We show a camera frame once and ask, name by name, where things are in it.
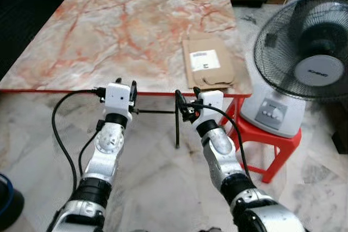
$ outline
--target black cable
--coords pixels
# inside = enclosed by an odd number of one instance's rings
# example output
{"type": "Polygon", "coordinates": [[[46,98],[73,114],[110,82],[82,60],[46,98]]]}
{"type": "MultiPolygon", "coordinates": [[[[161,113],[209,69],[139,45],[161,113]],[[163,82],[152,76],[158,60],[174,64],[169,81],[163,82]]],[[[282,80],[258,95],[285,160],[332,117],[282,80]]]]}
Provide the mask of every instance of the black cable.
{"type": "Polygon", "coordinates": [[[213,106],[210,106],[210,105],[204,105],[204,104],[200,104],[200,103],[184,103],[183,106],[193,107],[193,108],[196,107],[196,108],[201,108],[201,109],[207,108],[210,110],[214,110],[214,111],[217,111],[218,113],[224,115],[231,122],[232,126],[234,127],[235,131],[237,132],[238,142],[239,142],[239,146],[240,146],[240,154],[241,154],[241,159],[243,161],[245,173],[249,177],[249,179],[251,180],[250,174],[249,174],[249,169],[248,169],[248,166],[246,164],[245,153],[244,153],[244,149],[243,149],[243,142],[241,139],[240,131],[237,127],[237,124],[234,122],[234,120],[231,117],[229,117],[227,115],[227,113],[225,113],[224,111],[222,111],[218,108],[215,108],[213,106]]]}
{"type": "Polygon", "coordinates": [[[85,144],[85,146],[83,146],[82,150],[80,151],[80,153],[78,154],[78,170],[80,171],[80,176],[82,176],[82,164],[81,164],[81,159],[82,159],[82,155],[83,152],[85,151],[85,149],[88,147],[88,145],[92,142],[92,140],[94,140],[94,138],[97,136],[97,134],[99,133],[99,130],[97,130],[93,136],[88,140],[88,142],[85,144]]]}
{"type": "Polygon", "coordinates": [[[52,129],[53,129],[53,134],[55,136],[55,139],[57,140],[61,150],[63,151],[64,155],[66,156],[66,159],[68,160],[70,167],[71,167],[71,172],[72,172],[72,181],[73,181],[73,185],[72,185],[72,193],[75,192],[76,190],[76,185],[77,185],[77,175],[76,175],[76,169],[75,169],[75,165],[74,162],[72,161],[69,153],[67,152],[66,148],[64,147],[58,131],[57,131],[57,127],[55,125],[55,115],[57,113],[58,108],[60,107],[60,105],[62,104],[63,101],[65,101],[67,98],[69,98],[72,95],[75,95],[77,93],[95,93],[95,90],[78,90],[78,91],[72,91],[70,93],[68,93],[66,96],[64,96],[62,99],[59,100],[59,102],[55,105],[53,112],[52,112],[52,129]]]}

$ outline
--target robotic arm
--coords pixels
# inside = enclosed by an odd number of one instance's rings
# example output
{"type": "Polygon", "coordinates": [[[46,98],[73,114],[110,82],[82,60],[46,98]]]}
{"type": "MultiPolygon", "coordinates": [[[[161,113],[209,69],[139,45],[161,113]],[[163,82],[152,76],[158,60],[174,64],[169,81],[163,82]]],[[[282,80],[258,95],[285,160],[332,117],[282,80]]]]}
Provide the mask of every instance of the robotic arm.
{"type": "Polygon", "coordinates": [[[179,90],[177,104],[184,121],[190,121],[202,138],[203,154],[216,189],[230,206],[239,232],[305,232],[299,219],[264,191],[257,189],[242,170],[235,156],[233,141],[215,122],[217,112],[199,105],[222,109],[221,91],[200,92],[187,104],[179,90]]]}
{"type": "Polygon", "coordinates": [[[123,151],[124,132],[132,121],[136,101],[136,82],[132,86],[116,83],[99,88],[105,102],[105,120],[99,120],[100,132],[94,139],[95,150],[80,184],[68,202],[55,214],[47,231],[102,232],[105,208],[123,151]]]}

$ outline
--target marble floor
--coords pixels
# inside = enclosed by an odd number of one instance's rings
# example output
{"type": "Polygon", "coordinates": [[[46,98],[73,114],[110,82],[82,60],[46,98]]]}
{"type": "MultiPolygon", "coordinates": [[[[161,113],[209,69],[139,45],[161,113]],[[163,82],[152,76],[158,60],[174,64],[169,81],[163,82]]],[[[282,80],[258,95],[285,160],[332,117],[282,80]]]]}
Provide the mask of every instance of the marble floor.
{"type": "MultiPolygon", "coordinates": [[[[279,6],[234,8],[254,83],[257,32],[279,6]]],[[[53,213],[70,194],[70,168],[51,128],[51,113],[62,95],[0,94],[0,171],[25,199],[20,219],[8,232],[45,231],[53,213]]],[[[173,108],[172,98],[139,97],[142,109],[173,108]]],[[[73,158],[94,132],[102,107],[80,95],[62,105],[58,128],[73,158]]],[[[104,231],[196,232],[220,227],[237,231],[223,197],[211,184],[198,135],[181,123],[181,148],[174,149],[172,115],[134,116],[107,207],[104,231]]],[[[333,128],[317,103],[308,103],[302,141],[270,184],[252,173],[254,183],[298,215],[312,232],[348,232],[348,156],[331,141],[333,128]]],[[[84,165],[92,147],[86,152],[84,165]]],[[[246,143],[247,161],[265,167],[272,148],[246,143]]]]}

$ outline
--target fan grille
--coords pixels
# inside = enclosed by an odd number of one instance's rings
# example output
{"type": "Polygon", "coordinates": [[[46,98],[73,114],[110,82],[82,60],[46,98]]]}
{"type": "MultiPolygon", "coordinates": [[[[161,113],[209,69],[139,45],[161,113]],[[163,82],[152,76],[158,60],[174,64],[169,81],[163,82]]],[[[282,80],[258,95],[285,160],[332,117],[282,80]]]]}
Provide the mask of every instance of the fan grille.
{"type": "Polygon", "coordinates": [[[254,48],[256,67],[271,86],[287,95],[308,100],[348,96],[347,57],[348,0],[290,2],[263,27],[254,48]],[[318,41],[308,40],[316,35],[318,41]],[[323,37],[332,41],[324,41],[323,45],[323,37]],[[319,52],[313,55],[332,52],[329,55],[344,64],[343,76],[327,86],[299,82],[294,76],[295,66],[311,52],[319,52]]]}

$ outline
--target red stool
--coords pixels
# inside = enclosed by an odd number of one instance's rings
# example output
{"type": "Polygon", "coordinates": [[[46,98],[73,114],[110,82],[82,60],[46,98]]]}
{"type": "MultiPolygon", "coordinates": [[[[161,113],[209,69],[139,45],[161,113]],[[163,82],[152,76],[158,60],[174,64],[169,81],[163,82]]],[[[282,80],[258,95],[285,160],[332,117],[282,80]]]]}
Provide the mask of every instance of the red stool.
{"type": "MultiPolygon", "coordinates": [[[[250,171],[254,171],[260,174],[263,174],[262,182],[269,183],[272,181],[272,178],[288,160],[291,154],[295,151],[301,141],[301,129],[299,132],[292,138],[280,137],[267,131],[261,130],[260,128],[248,123],[242,117],[239,116],[241,106],[243,104],[244,98],[235,98],[233,102],[227,108],[227,115],[232,117],[241,134],[242,141],[256,141],[261,143],[266,143],[274,146],[275,159],[267,170],[249,166],[250,171]]],[[[220,125],[225,125],[227,123],[227,118],[223,117],[220,121],[220,125]]],[[[239,142],[237,137],[237,132],[232,127],[229,131],[228,136],[233,140],[236,150],[239,149],[239,142]]]]}

